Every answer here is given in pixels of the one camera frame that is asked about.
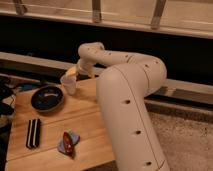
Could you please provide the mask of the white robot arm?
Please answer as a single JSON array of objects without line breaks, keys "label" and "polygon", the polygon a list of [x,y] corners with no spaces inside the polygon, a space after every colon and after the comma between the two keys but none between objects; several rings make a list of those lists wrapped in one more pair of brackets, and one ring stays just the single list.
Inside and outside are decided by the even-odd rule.
[{"label": "white robot arm", "polygon": [[90,75],[104,65],[96,96],[119,171],[170,171],[144,98],[164,84],[165,64],[157,57],[109,51],[100,42],[78,48],[77,70]]}]

